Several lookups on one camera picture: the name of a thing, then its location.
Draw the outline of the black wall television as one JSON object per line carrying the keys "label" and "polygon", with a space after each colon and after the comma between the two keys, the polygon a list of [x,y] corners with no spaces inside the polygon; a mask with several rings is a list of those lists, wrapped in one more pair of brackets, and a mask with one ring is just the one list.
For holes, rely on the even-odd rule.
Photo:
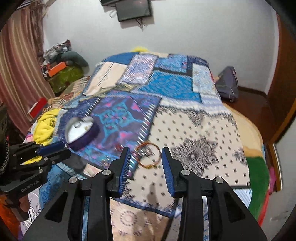
{"label": "black wall television", "polygon": [[100,3],[102,6],[107,6],[107,5],[110,5],[110,4],[114,4],[116,2],[118,2],[120,0],[100,0]]}

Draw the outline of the grey purple backpack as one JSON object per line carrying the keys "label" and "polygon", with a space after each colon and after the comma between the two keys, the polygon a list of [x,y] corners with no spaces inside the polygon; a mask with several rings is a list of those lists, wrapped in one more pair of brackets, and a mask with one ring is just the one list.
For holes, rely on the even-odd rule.
{"label": "grey purple backpack", "polygon": [[218,75],[215,87],[221,98],[227,99],[230,102],[234,102],[238,99],[238,79],[233,66],[227,66],[223,69]]}

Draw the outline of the red striped curtain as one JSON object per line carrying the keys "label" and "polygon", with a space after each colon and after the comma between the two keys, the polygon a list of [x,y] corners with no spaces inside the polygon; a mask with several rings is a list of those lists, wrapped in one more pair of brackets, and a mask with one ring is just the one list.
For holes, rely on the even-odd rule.
{"label": "red striped curtain", "polygon": [[22,134],[31,126],[29,109],[55,95],[41,71],[43,13],[43,3],[32,1],[13,12],[1,30],[1,102]]}

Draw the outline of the striped bedsheet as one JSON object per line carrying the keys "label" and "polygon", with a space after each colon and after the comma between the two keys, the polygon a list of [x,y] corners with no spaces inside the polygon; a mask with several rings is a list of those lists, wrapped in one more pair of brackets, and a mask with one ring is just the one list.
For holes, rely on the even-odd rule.
{"label": "striped bedsheet", "polygon": [[51,108],[62,108],[67,102],[73,100],[79,94],[82,93],[83,89],[89,82],[90,76],[80,78],[71,83],[59,97],[53,97],[48,100],[48,105]]}

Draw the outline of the yellow cartoon blanket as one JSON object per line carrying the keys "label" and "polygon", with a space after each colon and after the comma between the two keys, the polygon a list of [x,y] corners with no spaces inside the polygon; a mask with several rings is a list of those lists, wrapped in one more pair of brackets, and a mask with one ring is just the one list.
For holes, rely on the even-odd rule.
{"label": "yellow cartoon blanket", "polygon": [[60,108],[45,112],[37,121],[33,138],[36,144],[48,145],[52,142],[56,120]]}

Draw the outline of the purple heart-shaped jewelry box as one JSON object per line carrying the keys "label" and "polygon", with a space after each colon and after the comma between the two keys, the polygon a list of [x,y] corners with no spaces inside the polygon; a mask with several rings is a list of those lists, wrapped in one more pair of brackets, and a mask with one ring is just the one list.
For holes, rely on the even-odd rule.
{"label": "purple heart-shaped jewelry box", "polygon": [[78,151],[90,144],[99,132],[99,125],[93,117],[73,117],[65,127],[66,144],[70,149]]}

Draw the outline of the brown wooden door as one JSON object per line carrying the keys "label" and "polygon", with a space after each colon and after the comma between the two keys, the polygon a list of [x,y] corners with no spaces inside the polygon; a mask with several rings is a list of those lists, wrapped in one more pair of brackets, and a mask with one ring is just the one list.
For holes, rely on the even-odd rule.
{"label": "brown wooden door", "polygon": [[274,117],[271,142],[278,142],[295,118],[295,36],[277,16],[279,43],[276,68],[267,100]]}

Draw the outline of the patchwork patterned bed blanket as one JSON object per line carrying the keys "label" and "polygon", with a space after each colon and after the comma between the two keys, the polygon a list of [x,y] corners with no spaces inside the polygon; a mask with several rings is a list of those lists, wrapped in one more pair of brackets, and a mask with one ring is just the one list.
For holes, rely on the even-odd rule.
{"label": "patchwork patterned bed blanket", "polygon": [[159,153],[170,149],[182,166],[199,177],[222,177],[246,206],[252,190],[247,159],[232,113],[212,84],[207,61],[177,54],[129,52],[96,65],[82,93],[58,113],[52,141],[65,141],[73,117],[91,116],[98,136],[76,154],[86,159],[80,170],[59,163],[39,190],[44,207],[69,177],[88,177],[106,169],[130,148],[131,161],[123,195],[111,199],[115,240],[176,240],[181,201],[170,196]]}

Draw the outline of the small black wall monitor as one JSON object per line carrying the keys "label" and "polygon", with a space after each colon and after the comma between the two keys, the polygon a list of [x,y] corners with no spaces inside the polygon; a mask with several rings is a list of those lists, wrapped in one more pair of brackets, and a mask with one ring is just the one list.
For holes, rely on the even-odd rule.
{"label": "small black wall monitor", "polygon": [[115,3],[119,22],[152,16],[151,2],[148,0],[124,0]]}

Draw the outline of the orange box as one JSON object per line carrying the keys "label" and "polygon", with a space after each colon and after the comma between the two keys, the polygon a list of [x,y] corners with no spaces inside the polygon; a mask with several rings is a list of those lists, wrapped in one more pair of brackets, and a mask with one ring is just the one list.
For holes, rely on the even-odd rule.
{"label": "orange box", "polygon": [[53,77],[58,72],[65,69],[66,67],[67,67],[67,65],[65,62],[60,62],[59,64],[55,65],[54,67],[52,67],[51,69],[48,70],[49,77]]}

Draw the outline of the pile of clothes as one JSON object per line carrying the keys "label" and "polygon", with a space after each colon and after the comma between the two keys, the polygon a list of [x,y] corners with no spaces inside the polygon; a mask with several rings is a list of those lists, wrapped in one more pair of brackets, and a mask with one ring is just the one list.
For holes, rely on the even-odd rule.
{"label": "pile of clothes", "polygon": [[41,69],[48,64],[70,62],[70,64],[78,65],[86,68],[89,66],[88,62],[76,51],[72,50],[70,40],[53,45],[50,49],[43,52],[43,62],[40,64]]}

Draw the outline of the green patterned storage box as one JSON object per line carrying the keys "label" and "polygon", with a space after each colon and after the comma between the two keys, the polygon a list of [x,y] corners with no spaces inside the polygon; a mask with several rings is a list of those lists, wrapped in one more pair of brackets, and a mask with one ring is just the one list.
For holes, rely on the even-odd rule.
{"label": "green patterned storage box", "polygon": [[76,65],[67,66],[65,69],[59,71],[53,77],[48,79],[54,93],[64,91],[72,82],[83,78],[84,72],[82,68]]}

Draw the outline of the red box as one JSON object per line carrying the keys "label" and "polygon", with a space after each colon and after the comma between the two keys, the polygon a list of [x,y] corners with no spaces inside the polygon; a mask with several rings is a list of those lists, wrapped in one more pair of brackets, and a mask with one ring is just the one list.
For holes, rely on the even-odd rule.
{"label": "red box", "polygon": [[27,112],[31,118],[35,118],[37,114],[44,108],[48,103],[48,100],[45,97],[41,97]]}

